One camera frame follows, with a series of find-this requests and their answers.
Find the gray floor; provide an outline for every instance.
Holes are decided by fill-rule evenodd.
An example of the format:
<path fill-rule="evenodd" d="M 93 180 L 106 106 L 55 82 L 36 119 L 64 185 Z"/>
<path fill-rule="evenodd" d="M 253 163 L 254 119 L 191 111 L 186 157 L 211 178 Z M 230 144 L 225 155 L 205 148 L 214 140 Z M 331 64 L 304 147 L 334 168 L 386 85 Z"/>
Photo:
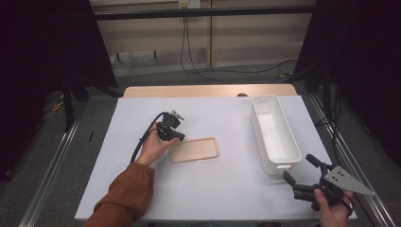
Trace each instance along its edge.
<path fill-rule="evenodd" d="M 294 62 L 283 65 L 281 72 L 292 72 Z M 250 65 L 226 68 L 229 70 L 260 71 L 271 65 Z M 271 83 L 277 77 L 278 69 L 264 73 L 228 73 L 228 72 L 204 72 L 204 77 L 220 79 L 229 83 Z M 117 78 L 119 89 L 124 90 L 128 86 L 144 85 L 172 85 L 172 84 L 219 84 L 215 80 L 205 79 L 196 74 L 188 74 L 183 71 L 167 73 L 153 73 L 131 77 Z M 302 82 L 294 84 L 297 92 L 303 96 L 305 105 L 314 122 L 320 120 L 311 101 L 310 94 L 305 92 Z M 100 92 L 88 89 L 92 94 L 86 104 L 84 115 L 78 125 L 74 139 L 62 160 L 57 180 L 53 182 L 43 210 L 36 220 L 36 226 L 82 226 L 83 222 L 73 220 L 78 207 L 80 197 L 89 180 L 93 165 L 108 125 L 113 116 L 116 99 L 105 96 Z M 53 105 L 49 102 L 46 108 Z M 32 200 L 41 180 L 54 156 L 55 150 L 64 136 L 64 114 L 61 108 L 57 112 L 48 112 L 39 129 L 36 131 L 30 146 L 13 169 L 13 179 L 10 182 L 0 184 L 0 226 L 17 226 L 22 219 L 30 201 Z M 324 127 L 318 127 L 317 131 L 325 144 L 327 151 L 334 160 L 331 140 Z M 401 170 L 388 158 L 387 154 L 376 138 L 367 134 L 363 124 L 346 100 L 343 101 L 342 115 L 339 121 L 339 131 L 344 137 L 350 150 L 367 178 L 370 180 L 376 193 L 384 201 L 395 223 L 401 223 Z M 360 197 L 365 209 L 369 207 L 363 197 Z M 356 201 L 358 219 L 350 221 L 350 226 L 372 226 L 360 204 Z M 368 211 L 368 216 L 375 219 L 374 214 Z M 283 222 L 282 226 L 313 226 L 316 221 Z M 171 224 L 158 224 L 157 226 L 171 226 Z"/>

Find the white plastic container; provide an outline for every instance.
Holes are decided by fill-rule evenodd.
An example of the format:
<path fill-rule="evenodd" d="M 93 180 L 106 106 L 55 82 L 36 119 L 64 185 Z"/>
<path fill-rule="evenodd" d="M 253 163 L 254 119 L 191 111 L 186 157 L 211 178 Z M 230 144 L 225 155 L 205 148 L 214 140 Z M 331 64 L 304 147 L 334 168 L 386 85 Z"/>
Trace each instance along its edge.
<path fill-rule="evenodd" d="M 291 171 L 302 155 L 277 96 L 255 96 L 251 112 L 262 166 L 268 174 Z"/>

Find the brown jacket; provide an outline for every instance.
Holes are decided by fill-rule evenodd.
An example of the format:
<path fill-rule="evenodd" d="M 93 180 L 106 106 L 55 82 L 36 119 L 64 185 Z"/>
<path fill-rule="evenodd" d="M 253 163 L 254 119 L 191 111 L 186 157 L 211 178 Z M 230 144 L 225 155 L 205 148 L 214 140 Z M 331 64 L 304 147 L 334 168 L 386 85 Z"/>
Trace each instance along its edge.
<path fill-rule="evenodd" d="M 110 184 L 108 194 L 95 206 L 85 227 L 131 226 L 147 211 L 153 196 L 154 169 L 130 164 Z"/>

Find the black cable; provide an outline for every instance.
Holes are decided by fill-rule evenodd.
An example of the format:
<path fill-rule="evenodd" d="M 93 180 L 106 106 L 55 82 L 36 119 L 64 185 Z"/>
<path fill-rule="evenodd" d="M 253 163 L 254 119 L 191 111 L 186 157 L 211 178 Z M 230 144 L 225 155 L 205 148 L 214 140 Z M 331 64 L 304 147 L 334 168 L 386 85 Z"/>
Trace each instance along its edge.
<path fill-rule="evenodd" d="M 148 129 L 145 131 L 145 133 L 144 133 L 144 135 L 142 136 L 142 138 L 139 139 L 139 143 L 138 143 L 138 145 L 136 146 L 135 151 L 133 152 L 133 155 L 132 155 L 132 157 L 131 157 L 130 163 L 133 163 L 133 162 L 135 161 L 136 155 L 138 154 L 139 149 L 142 147 L 142 145 L 144 144 L 144 142 L 145 142 L 145 140 L 147 139 L 148 135 L 150 134 L 150 132 L 151 132 L 150 129 L 151 129 L 151 127 L 153 126 L 153 124 L 157 121 L 157 119 L 159 119 L 160 116 L 165 115 L 165 114 L 168 114 L 168 113 L 166 113 L 166 112 L 159 113 L 159 114 L 154 118 L 154 120 L 150 123 Z"/>
<path fill-rule="evenodd" d="M 351 197 L 349 197 L 347 194 L 343 193 L 342 196 L 345 196 L 350 201 L 351 205 L 349 205 L 347 202 L 341 199 L 341 203 L 348 209 L 348 217 L 350 217 L 355 209 L 354 202 L 351 200 Z"/>
<path fill-rule="evenodd" d="M 188 51 L 189 51 L 189 57 L 190 57 L 190 59 L 191 59 L 191 64 L 192 64 L 192 67 L 193 67 L 193 69 L 194 69 L 195 72 L 188 71 L 188 70 L 186 70 L 186 69 L 183 67 L 183 45 L 184 45 L 184 43 L 185 43 L 185 32 L 186 32 L 186 41 L 187 41 L 187 46 L 188 46 Z M 192 60 L 191 45 L 190 45 L 190 42 L 189 42 L 189 26 L 188 26 L 188 20 L 187 20 L 186 17 L 183 18 L 183 45 L 182 45 L 182 47 L 181 47 L 180 62 L 181 62 L 181 68 L 182 68 L 186 73 L 189 73 L 189 74 L 197 74 L 197 75 L 201 76 L 201 77 L 204 78 L 204 79 L 211 79 L 211 80 L 215 80 L 215 81 L 222 82 L 222 83 L 227 83 L 227 84 L 230 84 L 230 83 L 227 82 L 227 81 L 220 80 L 220 79 L 207 78 L 207 77 L 205 77 L 204 75 L 201 75 L 201 73 L 208 73 L 208 72 L 225 72 L 225 73 L 239 73 L 239 74 L 259 74 L 259 73 L 269 72 L 269 71 L 271 71 L 271 70 L 273 70 L 273 69 L 275 69 L 275 68 L 277 68 L 277 67 L 280 69 L 281 65 L 283 65 L 284 63 L 292 62 L 292 61 L 295 61 L 295 62 L 296 62 L 296 61 L 297 61 L 297 60 L 286 60 L 286 61 L 282 61 L 282 62 L 278 63 L 277 65 L 274 65 L 274 66 L 271 67 L 271 68 L 263 69 L 263 70 L 259 70 L 259 71 L 236 71 L 236 70 L 226 70 L 226 69 L 197 70 L 197 69 L 195 68 L 194 62 L 193 62 L 193 60 Z M 278 80 L 278 78 L 279 78 L 279 77 L 275 78 L 271 83 L 274 83 L 276 80 Z"/>
<path fill-rule="evenodd" d="M 334 104 L 333 104 L 333 107 L 332 107 L 333 118 L 330 120 L 327 117 L 324 117 L 319 122 L 317 122 L 315 124 L 315 126 L 320 126 L 320 125 L 332 125 L 333 126 L 333 132 L 332 132 L 333 153 L 334 153 L 335 160 L 336 160 L 337 164 L 340 165 L 340 158 L 339 158 L 339 155 L 337 154 L 337 149 L 336 149 L 336 137 L 337 137 L 337 133 L 338 133 L 338 130 L 339 130 L 338 129 L 338 121 L 339 121 L 339 118 L 340 118 L 341 112 L 342 112 L 341 96 L 340 96 L 340 88 L 339 88 L 339 86 L 336 87 L 336 93 L 335 93 L 335 97 L 334 98 L 335 98 L 334 99 Z M 362 208 L 362 211 L 365 214 L 366 218 L 369 220 L 371 225 L 375 227 L 374 222 L 372 221 L 372 219 L 369 216 L 367 210 L 365 209 L 365 207 L 363 206 L 362 202 L 360 201 L 358 195 L 355 194 L 354 196 L 355 196 L 355 198 L 357 198 L 357 202 L 359 203 L 360 207 Z M 352 203 L 352 206 L 354 207 L 353 201 L 351 200 L 350 197 L 348 197 L 348 198 L 350 199 L 350 202 Z"/>
<path fill-rule="evenodd" d="M 188 20 L 187 20 L 186 17 L 183 17 L 183 44 L 185 43 L 185 32 L 186 32 L 186 42 L 187 42 L 188 51 L 189 51 L 189 58 L 190 58 L 190 60 L 191 60 L 192 68 L 194 69 L 195 73 L 190 72 L 190 71 L 187 71 L 187 70 L 183 67 L 183 46 L 182 46 L 182 48 L 181 48 L 181 68 L 182 68 L 186 73 L 189 73 L 189 74 L 197 74 L 197 75 L 199 75 L 199 76 L 200 76 L 201 78 L 203 78 L 203 79 L 210 79 L 210 80 L 214 80 L 214 81 L 217 81 L 217 82 L 230 84 L 229 82 L 226 82 L 226 81 L 224 81 L 224 80 L 212 79 L 212 78 L 205 77 L 204 75 L 202 75 L 202 74 L 195 68 L 194 62 L 193 62 L 193 60 L 192 60 L 191 45 L 190 45 L 190 43 L 189 43 Z"/>

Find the white table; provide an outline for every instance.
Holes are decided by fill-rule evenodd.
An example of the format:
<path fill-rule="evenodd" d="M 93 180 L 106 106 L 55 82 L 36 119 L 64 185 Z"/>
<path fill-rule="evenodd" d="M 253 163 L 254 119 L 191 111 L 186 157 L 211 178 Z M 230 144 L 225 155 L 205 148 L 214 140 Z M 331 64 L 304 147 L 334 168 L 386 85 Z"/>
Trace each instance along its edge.
<path fill-rule="evenodd" d="M 303 157 L 311 153 L 330 163 L 301 97 L 280 96 L 280 100 Z M 251 106 L 250 97 L 120 98 L 76 218 L 90 217 L 109 184 L 129 163 L 136 138 L 158 113 L 172 109 L 185 117 L 177 130 L 185 133 L 186 139 L 214 136 L 220 155 L 212 160 L 172 164 L 166 154 L 155 162 L 155 193 L 143 221 L 318 218 L 310 202 L 293 199 L 291 187 L 281 176 L 263 171 Z M 299 183 L 316 183 L 320 171 L 304 158 L 291 175 Z"/>

